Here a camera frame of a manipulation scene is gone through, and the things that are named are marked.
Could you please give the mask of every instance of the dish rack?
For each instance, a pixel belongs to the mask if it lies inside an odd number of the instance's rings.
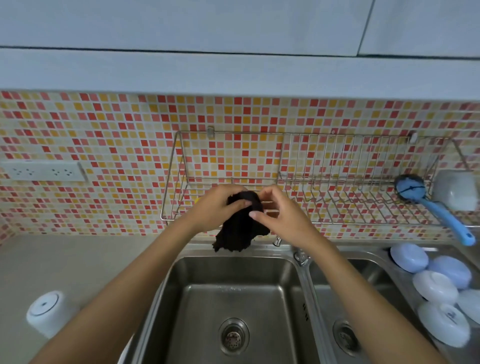
[[[415,173],[430,196],[440,169],[468,170],[451,138],[178,131],[161,219],[173,221],[217,184],[258,192],[274,183],[315,225],[441,225],[422,205],[400,201],[393,186],[397,175]],[[455,215],[480,227],[478,211]]]

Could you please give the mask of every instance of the brush handle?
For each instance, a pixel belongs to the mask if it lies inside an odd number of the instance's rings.
[[[475,236],[473,236],[470,230],[455,216],[453,216],[445,207],[425,198],[422,198],[419,202],[424,205],[427,210],[434,214],[443,225],[450,228],[458,241],[460,241],[463,245],[472,246],[475,244]]]

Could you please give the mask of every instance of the cabinet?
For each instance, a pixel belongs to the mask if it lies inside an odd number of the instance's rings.
[[[479,0],[375,0],[360,54],[480,57],[479,36]]]
[[[356,56],[372,0],[0,4],[4,47]]]

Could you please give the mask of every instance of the hand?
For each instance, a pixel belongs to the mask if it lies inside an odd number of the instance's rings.
[[[318,230],[312,225],[300,206],[290,200],[277,186],[271,185],[259,193],[260,201],[265,210],[278,210],[277,218],[271,217],[272,213],[252,211],[250,217],[268,227],[280,238],[301,249],[305,248],[312,240],[321,237]]]
[[[227,205],[227,199],[247,189],[237,184],[221,184],[211,188],[195,205],[184,215],[193,224],[193,231],[197,234],[218,228],[237,211],[250,206],[247,200],[237,200]]]

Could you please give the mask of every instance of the faucet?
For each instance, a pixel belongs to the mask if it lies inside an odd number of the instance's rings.
[[[277,236],[275,241],[273,242],[273,245],[278,247],[281,244],[282,244],[282,239]],[[306,252],[304,252],[303,250],[297,247],[294,247],[293,257],[301,267],[307,264],[308,260],[310,259],[309,255]]]

